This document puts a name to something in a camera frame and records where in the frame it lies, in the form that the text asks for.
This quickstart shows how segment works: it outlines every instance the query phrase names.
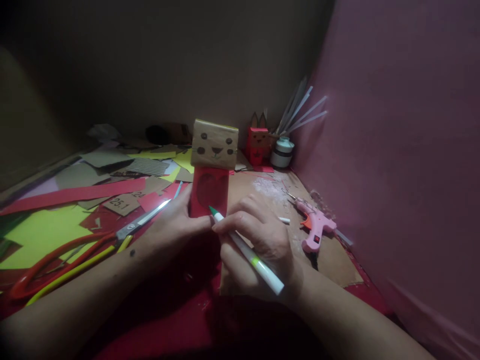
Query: pink glue gun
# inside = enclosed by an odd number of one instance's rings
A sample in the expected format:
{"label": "pink glue gun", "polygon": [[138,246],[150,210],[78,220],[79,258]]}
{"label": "pink glue gun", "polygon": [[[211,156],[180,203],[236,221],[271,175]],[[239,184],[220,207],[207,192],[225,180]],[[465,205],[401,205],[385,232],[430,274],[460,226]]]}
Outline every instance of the pink glue gun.
{"label": "pink glue gun", "polygon": [[337,224],[328,219],[323,212],[316,207],[311,206],[305,200],[288,194],[295,201],[298,210],[306,215],[306,220],[301,224],[310,229],[308,237],[301,242],[301,247],[306,253],[318,253],[320,250],[320,241],[322,240],[322,232],[332,232],[337,228]]}

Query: marker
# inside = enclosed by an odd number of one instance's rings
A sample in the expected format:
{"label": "marker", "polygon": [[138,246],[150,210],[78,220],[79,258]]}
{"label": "marker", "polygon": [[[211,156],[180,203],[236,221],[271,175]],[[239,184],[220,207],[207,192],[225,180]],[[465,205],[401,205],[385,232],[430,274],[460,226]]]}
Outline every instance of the marker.
{"label": "marker", "polygon": [[[213,207],[209,206],[211,214],[215,219],[215,223],[222,221],[224,217],[221,213],[215,210]],[[245,241],[240,237],[236,231],[229,231],[231,239],[235,245],[240,249],[243,256],[246,257],[248,262],[253,266],[256,272],[261,276],[263,280],[270,286],[275,295],[280,294],[284,288],[284,283],[278,278],[275,273],[270,270],[270,268],[257,256],[257,254],[248,246]]]}

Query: lime green paper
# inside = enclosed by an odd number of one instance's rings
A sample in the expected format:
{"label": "lime green paper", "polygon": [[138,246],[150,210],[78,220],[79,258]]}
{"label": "lime green paper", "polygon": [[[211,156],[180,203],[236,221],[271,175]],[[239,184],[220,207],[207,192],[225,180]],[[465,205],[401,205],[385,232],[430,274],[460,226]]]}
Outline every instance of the lime green paper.
{"label": "lime green paper", "polygon": [[170,175],[161,176],[160,179],[165,179],[165,180],[173,183],[175,181],[175,179],[177,178],[177,175],[179,174],[180,169],[181,169],[181,167],[178,166],[175,170],[173,170],[171,172]]}
{"label": "lime green paper", "polygon": [[174,162],[176,162],[178,165],[180,165],[182,168],[185,168],[188,170],[190,174],[194,173],[195,168],[190,165],[190,160],[192,159],[192,149],[188,149],[186,153],[178,153],[176,155],[176,158],[173,159]]}
{"label": "lime green paper", "polygon": [[177,156],[175,151],[171,152],[150,152],[150,151],[142,151],[138,154],[128,154],[131,158],[144,158],[144,159],[153,159],[153,160],[163,160],[163,159],[171,159]]}
{"label": "lime green paper", "polygon": [[[0,270],[30,268],[63,244],[92,234],[79,226],[89,215],[89,212],[84,212],[84,209],[77,205],[68,205],[56,210],[40,210],[31,214],[5,235],[6,239],[22,247],[0,263]],[[74,261],[92,245],[84,246],[68,262]]]}

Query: desk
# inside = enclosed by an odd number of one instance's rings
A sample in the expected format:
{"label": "desk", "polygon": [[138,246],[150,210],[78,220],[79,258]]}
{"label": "desk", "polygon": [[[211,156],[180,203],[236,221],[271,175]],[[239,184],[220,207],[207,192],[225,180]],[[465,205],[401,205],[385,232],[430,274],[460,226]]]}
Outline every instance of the desk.
{"label": "desk", "polygon": [[[301,215],[289,202],[283,201],[286,197],[276,197],[283,192],[282,187],[309,199],[305,188],[290,171],[273,174],[251,172],[230,176],[229,204],[249,193],[258,193],[278,216],[291,219],[288,232],[292,249],[303,261],[310,263],[299,247],[301,239],[307,235],[299,226]],[[117,230],[142,211],[139,208],[119,219],[117,214],[99,207],[82,224],[86,228],[94,228],[95,219],[100,217],[101,231]],[[135,238],[141,236],[145,229],[141,229]],[[346,289],[380,312],[389,313],[380,294],[353,256],[334,237],[322,238],[318,266],[320,272],[337,284],[347,286],[355,283]],[[17,272],[16,276],[21,276],[21,272]],[[299,347],[306,352],[311,350],[305,347],[305,343],[318,346],[308,328],[287,309],[246,296],[219,296],[221,282],[222,293],[231,291],[225,273],[222,280],[220,245],[216,235],[209,232],[193,238],[172,264],[153,274],[125,299],[87,343],[80,357],[149,358],[200,349],[234,349],[239,343],[244,349],[247,344],[255,348],[258,346],[255,341],[259,338],[270,339],[271,342],[265,340],[262,344],[272,344],[272,350],[279,339],[286,347],[291,342],[297,355]],[[5,298],[1,296],[0,305],[4,315],[20,308],[7,305]],[[301,339],[312,341],[301,342]]]}

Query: pink wall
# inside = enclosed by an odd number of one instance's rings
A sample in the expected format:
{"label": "pink wall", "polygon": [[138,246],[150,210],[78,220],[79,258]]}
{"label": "pink wall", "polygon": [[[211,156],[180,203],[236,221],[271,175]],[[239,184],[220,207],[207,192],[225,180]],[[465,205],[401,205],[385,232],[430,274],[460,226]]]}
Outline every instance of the pink wall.
{"label": "pink wall", "polygon": [[328,117],[292,134],[292,167],[439,358],[480,357],[479,19],[476,0],[337,0],[304,106],[328,95]]}

